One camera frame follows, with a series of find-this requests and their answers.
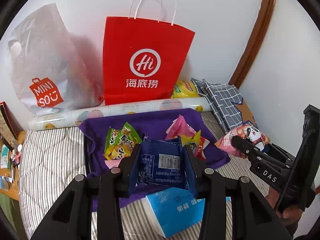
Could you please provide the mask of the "yellow snack packet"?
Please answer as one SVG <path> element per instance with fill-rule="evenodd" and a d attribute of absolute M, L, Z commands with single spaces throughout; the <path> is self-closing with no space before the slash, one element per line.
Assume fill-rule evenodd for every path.
<path fill-rule="evenodd" d="M 178 80 L 172 90 L 171 98 L 198 98 L 196 87 L 192 81 Z"/>
<path fill-rule="evenodd" d="M 107 147 L 104 157 L 106 160 L 121 160 L 131 155 L 133 148 L 127 144 L 110 145 Z"/>

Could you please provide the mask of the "wooden nightstand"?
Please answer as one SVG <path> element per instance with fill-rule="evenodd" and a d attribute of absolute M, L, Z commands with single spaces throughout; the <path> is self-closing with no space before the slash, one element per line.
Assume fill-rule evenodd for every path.
<path fill-rule="evenodd" d="M 18 167 L 13 167 L 13 165 L 10 163 L 10 157 L 12 152 L 8 151 L 8 163 L 10 164 L 10 168 L 1 168 L 1 177 L 9 177 L 10 179 L 13 176 L 12 182 L 7 182 L 7 185 L 4 185 L 3 189 L 0 189 L 0 192 L 11 199 L 14 199 L 16 201 L 20 201 L 19 199 L 19 169 Z"/>

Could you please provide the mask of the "white patterned paper roll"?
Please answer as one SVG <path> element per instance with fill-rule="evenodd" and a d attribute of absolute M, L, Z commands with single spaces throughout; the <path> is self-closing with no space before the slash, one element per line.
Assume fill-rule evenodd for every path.
<path fill-rule="evenodd" d="M 191 108 L 198 112 L 211 111 L 209 102 L 203 97 L 151 100 L 99 106 L 36 116 L 29 121 L 28 128 L 33 131 L 41 131 L 45 129 L 76 127 L 85 120 L 91 118 L 102 118 L 107 116 L 167 111 L 185 108 Z"/>

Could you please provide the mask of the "brown wooden door frame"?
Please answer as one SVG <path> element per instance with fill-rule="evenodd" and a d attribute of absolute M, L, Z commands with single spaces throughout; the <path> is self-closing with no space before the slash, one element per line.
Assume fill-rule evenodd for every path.
<path fill-rule="evenodd" d="M 261 0 L 260 9 L 244 53 L 232 74 L 229 84 L 240 88 L 263 43 L 270 24 L 276 0 Z"/>

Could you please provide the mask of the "pink panda snack bag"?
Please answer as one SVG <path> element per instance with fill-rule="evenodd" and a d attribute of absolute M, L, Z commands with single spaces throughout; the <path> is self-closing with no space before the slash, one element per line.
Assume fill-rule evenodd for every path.
<path fill-rule="evenodd" d="M 261 151 L 264 150 L 265 145 L 270 143 L 270 138 L 261 131 L 259 131 L 259 129 L 257 129 L 253 125 L 244 124 L 242 126 L 230 130 L 224 137 L 222 137 L 215 143 L 215 146 L 230 155 L 246 159 L 247 156 L 244 153 L 240 152 L 232 146 L 232 137 L 236 135 L 239 136 L 241 139 L 251 142 L 255 147 L 259 148 L 259 150 Z"/>

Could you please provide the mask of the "green snack packet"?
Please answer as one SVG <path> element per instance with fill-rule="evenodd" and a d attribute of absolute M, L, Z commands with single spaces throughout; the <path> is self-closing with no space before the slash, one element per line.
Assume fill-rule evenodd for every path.
<path fill-rule="evenodd" d="M 126 122 L 122 129 L 109 128 L 106 136 L 104 152 L 106 153 L 112 146 L 116 146 L 118 144 L 129 145 L 133 149 L 136 143 L 140 144 L 141 142 L 142 140 L 136 130 Z"/>

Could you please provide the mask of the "striped mattress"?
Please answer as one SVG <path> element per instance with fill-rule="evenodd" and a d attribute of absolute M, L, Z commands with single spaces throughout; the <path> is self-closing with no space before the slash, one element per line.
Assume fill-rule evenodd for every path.
<path fill-rule="evenodd" d="M 224 133 L 212 112 L 201 113 L 204 124 L 218 139 Z M 230 156 L 230 161 L 216 169 L 222 176 L 239 179 L 247 176 L 263 196 L 269 186 L 253 174 L 247 159 Z M 77 127 L 27 131 L 19 167 L 19 202 L 23 226 L 31 239 L 37 226 L 66 186 L 78 174 L 85 174 L 84 135 Z M 125 239 L 163 239 L 147 219 L 142 200 L 121 209 Z M 201 222 L 169 239 L 196 239 Z"/>

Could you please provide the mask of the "pink yellow snack bag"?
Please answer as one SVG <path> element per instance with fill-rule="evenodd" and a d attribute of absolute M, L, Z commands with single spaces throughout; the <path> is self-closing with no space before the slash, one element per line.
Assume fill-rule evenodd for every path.
<path fill-rule="evenodd" d="M 196 131 L 189 126 L 182 115 L 175 119 L 166 131 L 166 140 L 180 137 L 182 145 L 191 145 L 193 148 L 203 146 L 204 139 L 201 137 L 201 130 Z"/>

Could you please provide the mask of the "pink candy-shaped packet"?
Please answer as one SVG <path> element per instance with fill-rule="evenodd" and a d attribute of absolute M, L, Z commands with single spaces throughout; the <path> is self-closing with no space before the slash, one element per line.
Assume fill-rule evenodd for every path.
<path fill-rule="evenodd" d="M 118 160 L 105 160 L 105 164 L 109 169 L 112 169 L 114 167 L 118 167 L 121 162 L 121 159 Z"/>

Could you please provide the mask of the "dark blue snack packet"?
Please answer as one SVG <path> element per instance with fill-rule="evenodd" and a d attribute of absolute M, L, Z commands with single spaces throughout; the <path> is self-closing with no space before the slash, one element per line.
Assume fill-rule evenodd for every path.
<path fill-rule="evenodd" d="M 140 145 L 138 184 L 186 189 L 183 147 L 179 137 L 147 140 Z"/>

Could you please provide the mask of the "red small snack packet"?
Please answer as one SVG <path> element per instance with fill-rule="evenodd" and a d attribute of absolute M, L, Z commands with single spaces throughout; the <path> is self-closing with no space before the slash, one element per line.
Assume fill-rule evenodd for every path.
<path fill-rule="evenodd" d="M 204 137 L 200 137 L 200 142 L 194 150 L 194 156 L 202 161 L 206 160 L 204 149 L 209 145 L 210 141 Z"/>

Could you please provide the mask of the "grey plaid folded cloth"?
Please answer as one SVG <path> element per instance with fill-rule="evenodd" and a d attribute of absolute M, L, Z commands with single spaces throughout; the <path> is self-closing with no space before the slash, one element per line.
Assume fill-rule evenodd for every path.
<path fill-rule="evenodd" d="M 225 133 L 249 124 L 257 127 L 253 114 L 234 85 L 191 80 L 199 96 L 207 99 L 218 123 Z"/>

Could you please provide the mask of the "purple towel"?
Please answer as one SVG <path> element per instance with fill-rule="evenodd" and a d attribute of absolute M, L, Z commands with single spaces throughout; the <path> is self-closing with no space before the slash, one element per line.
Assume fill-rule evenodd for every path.
<path fill-rule="evenodd" d="M 164 140 L 167 136 L 167 129 L 179 115 L 184 117 L 189 126 L 196 131 L 201 131 L 201 135 L 209 140 L 209 145 L 204 149 L 205 163 L 208 167 L 215 170 L 230 162 L 229 155 L 214 145 L 217 140 L 205 125 L 202 115 L 191 108 L 116 115 L 87 119 L 79 126 L 85 140 L 84 156 L 87 177 L 99 177 L 109 170 L 103 156 L 109 128 L 121 129 L 128 122 L 139 135 L 144 133 L 151 140 Z"/>

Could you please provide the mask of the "framed picture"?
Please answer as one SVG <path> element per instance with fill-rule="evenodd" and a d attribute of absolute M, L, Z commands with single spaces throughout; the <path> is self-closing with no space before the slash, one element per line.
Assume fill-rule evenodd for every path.
<path fill-rule="evenodd" d="M 5 102 L 1 102 L 1 138 L 10 151 L 17 149 L 17 135 L 11 123 L 8 108 Z"/>

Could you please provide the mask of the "blue tissue pack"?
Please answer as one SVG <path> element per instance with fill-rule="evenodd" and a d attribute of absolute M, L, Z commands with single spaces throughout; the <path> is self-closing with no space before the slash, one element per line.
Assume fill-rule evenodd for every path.
<path fill-rule="evenodd" d="M 142 203 L 155 232 L 169 238 L 202 220 L 205 200 L 195 199 L 188 190 L 172 187 L 148 194 Z"/>

